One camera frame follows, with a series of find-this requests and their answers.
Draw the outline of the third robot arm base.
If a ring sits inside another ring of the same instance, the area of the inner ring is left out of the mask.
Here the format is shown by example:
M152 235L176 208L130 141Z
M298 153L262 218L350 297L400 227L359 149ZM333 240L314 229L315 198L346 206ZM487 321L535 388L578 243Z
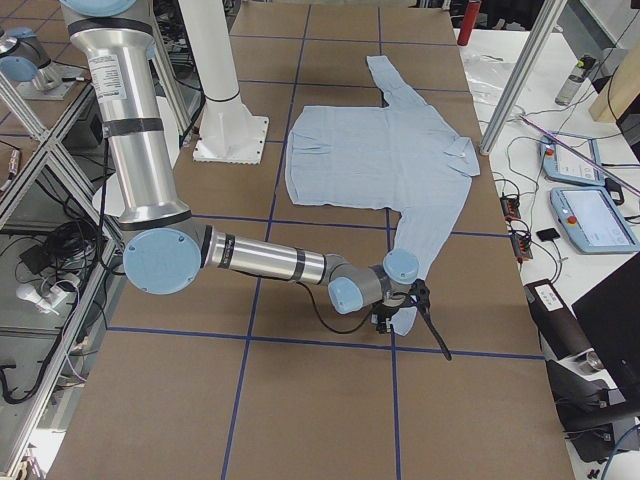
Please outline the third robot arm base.
M1 29L1 73L16 84L25 100L64 100L75 78L65 82L60 70L27 27Z

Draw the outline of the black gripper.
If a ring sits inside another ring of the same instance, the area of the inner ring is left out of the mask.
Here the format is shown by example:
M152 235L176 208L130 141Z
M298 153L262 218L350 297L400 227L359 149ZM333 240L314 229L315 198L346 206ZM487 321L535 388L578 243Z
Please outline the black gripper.
M400 293L388 302L377 302L373 305L371 322L380 334L408 334L415 323L415 307L425 322L427 328L436 340L441 353L447 361L452 360L452 354L444 339L437 331L431 318L430 291L424 280L418 279L412 286L412 295Z

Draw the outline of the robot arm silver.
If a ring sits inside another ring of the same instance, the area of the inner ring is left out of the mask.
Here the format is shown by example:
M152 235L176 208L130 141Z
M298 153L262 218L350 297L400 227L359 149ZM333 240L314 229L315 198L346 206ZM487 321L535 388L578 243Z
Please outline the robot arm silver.
M124 210L124 270L140 290L166 295L213 266L309 288L327 288L342 314L364 310L378 331L415 308L430 319L417 258L394 249L366 268L335 254L238 237L197 222L178 196L149 61L155 48L149 1L65 1L71 42L87 58Z

